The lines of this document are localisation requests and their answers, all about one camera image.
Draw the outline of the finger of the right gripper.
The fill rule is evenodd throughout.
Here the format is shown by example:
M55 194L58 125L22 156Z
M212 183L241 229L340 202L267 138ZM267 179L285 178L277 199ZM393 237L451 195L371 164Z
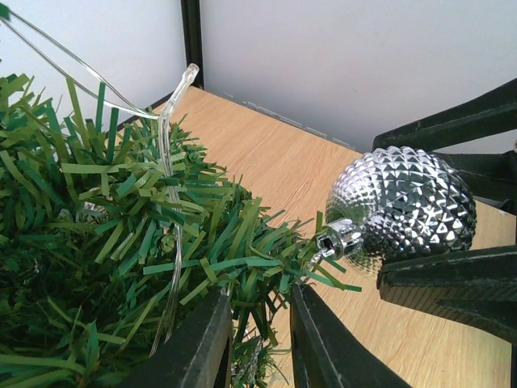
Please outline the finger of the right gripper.
M485 139L516 129L516 81L377 135L372 147L410 146L427 152ZM516 201L516 141L502 154L442 154L460 172L474 196Z
M385 264L380 298L516 342L516 246Z

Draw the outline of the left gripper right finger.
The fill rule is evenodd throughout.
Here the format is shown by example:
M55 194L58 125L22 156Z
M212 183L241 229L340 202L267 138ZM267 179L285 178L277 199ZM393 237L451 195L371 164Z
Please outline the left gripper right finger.
M295 387L409 385L371 354L309 285L292 287L290 331Z

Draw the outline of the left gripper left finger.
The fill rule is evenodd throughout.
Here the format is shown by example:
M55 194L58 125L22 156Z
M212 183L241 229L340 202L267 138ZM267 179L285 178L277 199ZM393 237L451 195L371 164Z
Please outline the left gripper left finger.
M212 289L181 327L119 386L229 387L233 332L229 296Z

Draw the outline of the silver ball ornament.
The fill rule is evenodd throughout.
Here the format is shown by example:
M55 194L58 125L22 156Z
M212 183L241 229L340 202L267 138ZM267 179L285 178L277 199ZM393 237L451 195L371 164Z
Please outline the silver ball ornament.
M357 158L332 183L317 258L377 276L387 263L467 251L477 210L460 173L409 146Z

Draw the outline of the small green christmas tree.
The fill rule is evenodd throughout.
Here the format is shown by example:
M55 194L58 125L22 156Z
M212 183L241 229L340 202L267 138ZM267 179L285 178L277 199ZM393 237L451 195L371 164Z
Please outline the small green christmas tree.
M59 119L31 83L1 80L2 386L113 387L226 287L230 384L264 387L292 286L347 288L309 267L302 222L273 226L179 124L119 131L77 99Z

